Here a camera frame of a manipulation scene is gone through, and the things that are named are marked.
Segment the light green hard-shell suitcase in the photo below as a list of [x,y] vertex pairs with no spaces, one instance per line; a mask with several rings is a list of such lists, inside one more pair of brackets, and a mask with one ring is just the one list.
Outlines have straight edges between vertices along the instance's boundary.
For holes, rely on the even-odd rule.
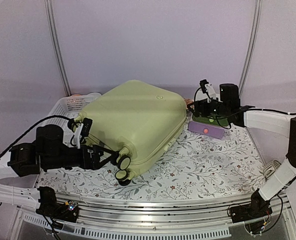
[[120,185],[150,170],[183,131],[186,103],[179,94],[129,80],[87,104],[69,124],[74,132],[92,120],[86,144],[118,152],[115,177]]

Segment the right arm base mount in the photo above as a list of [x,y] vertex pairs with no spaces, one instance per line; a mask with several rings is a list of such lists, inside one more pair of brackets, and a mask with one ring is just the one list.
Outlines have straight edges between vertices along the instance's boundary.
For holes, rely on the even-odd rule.
[[252,220],[256,222],[246,223],[246,231],[251,235],[262,234],[267,225],[271,222],[272,208],[269,200],[264,200],[257,189],[250,197],[249,204],[232,204],[227,209],[227,215],[233,223],[240,223]]

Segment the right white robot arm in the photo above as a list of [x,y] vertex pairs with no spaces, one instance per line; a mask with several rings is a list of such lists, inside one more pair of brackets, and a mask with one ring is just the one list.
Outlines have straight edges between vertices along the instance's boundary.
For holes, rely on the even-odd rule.
[[296,180],[296,112],[242,105],[237,85],[223,83],[216,93],[205,79],[200,81],[193,103],[187,107],[195,119],[204,118],[225,129],[247,129],[254,135],[261,154],[266,150],[274,157],[285,155],[272,176],[251,196],[246,213],[257,218],[274,196]]

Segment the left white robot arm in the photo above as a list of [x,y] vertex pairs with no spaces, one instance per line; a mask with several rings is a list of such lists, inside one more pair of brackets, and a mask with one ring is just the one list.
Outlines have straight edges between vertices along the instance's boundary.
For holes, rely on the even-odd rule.
[[[49,124],[37,128],[35,141],[9,146],[0,154],[0,182],[56,169],[98,170],[119,156],[117,151],[96,144],[69,147],[64,144],[63,136],[61,127]],[[62,206],[51,187],[21,188],[0,183],[0,203],[43,209],[51,217],[62,213]]]

